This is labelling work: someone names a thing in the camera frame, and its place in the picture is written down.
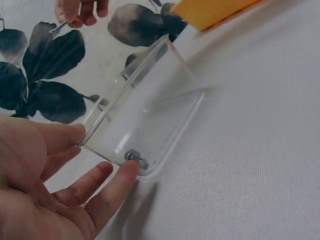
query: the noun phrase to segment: fingers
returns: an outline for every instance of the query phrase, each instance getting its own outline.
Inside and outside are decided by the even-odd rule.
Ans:
[[[96,3],[96,12],[99,18],[105,18],[108,15],[109,0],[100,0]]]
[[[133,160],[125,162],[114,178],[86,204],[85,210],[94,223],[96,235],[108,223],[132,190],[138,171],[138,162]]]
[[[65,20],[72,23],[78,16],[80,0],[60,0],[60,2]]]
[[[46,142],[48,156],[69,150],[80,142],[86,134],[86,129],[82,124],[72,126],[32,121],[30,121],[30,124],[42,134]]]
[[[84,135],[83,125],[0,117],[0,173],[9,187],[27,193],[39,180],[47,156],[69,150]]]
[[[70,187],[52,195],[62,204],[73,207],[85,203],[104,183],[113,171],[113,166],[107,161],[100,162],[96,167],[83,175]]]
[[[97,19],[94,17],[94,6],[95,2],[83,2],[81,4],[80,17],[85,25],[92,26],[97,23]]]
[[[95,0],[55,0],[54,13],[60,23],[67,21],[72,28],[80,28],[96,24],[94,17]],[[96,1],[96,11],[99,18],[108,15],[109,0]]]
[[[81,152],[81,148],[72,147],[71,149],[47,157],[40,179],[45,182],[56,174],[67,162],[75,158]]]

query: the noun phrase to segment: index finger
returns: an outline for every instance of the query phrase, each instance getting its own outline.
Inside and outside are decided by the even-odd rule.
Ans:
[[[96,236],[131,192],[135,185],[139,168],[139,163],[134,160],[129,160],[122,164],[114,178],[85,205],[84,209],[95,226]]]
[[[82,124],[52,124],[29,122],[44,137],[47,147],[47,155],[63,153],[77,145],[86,134]]]

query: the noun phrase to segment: hand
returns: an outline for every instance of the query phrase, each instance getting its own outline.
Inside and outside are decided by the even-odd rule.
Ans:
[[[96,12],[99,18],[108,15],[109,0],[97,0]],[[70,27],[81,28],[83,24],[96,24],[94,17],[95,0],[55,0],[54,12],[60,23],[68,22]]]
[[[82,125],[0,117],[0,239],[93,240],[133,188],[139,164],[113,171],[104,161],[70,187],[50,194],[44,182],[75,157]]]

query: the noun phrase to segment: fingertip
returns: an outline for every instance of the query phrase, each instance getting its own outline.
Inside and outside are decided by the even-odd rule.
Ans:
[[[73,128],[75,129],[74,135],[75,142],[80,142],[86,135],[86,128],[83,124],[77,123],[73,125]]]
[[[108,161],[99,162],[96,166],[100,171],[111,174],[114,170],[114,166]]]
[[[136,179],[139,173],[140,165],[135,160],[126,161],[118,170],[119,174],[123,172],[126,176]]]
[[[72,23],[69,24],[71,28],[79,29],[84,25],[80,18],[76,18]]]
[[[97,12],[98,17],[99,18],[105,18],[108,15],[108,10],[104,9],[104,10],[99,10]]]
[[[85,25],[92,26],[97,23],[97,19],[94,16],[90,16],[85,20]]]

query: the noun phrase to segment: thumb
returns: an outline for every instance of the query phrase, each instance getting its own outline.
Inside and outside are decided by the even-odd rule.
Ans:
[[[71,23],[79,14],[80,0],[61,0],[61,8],[65,20]]]

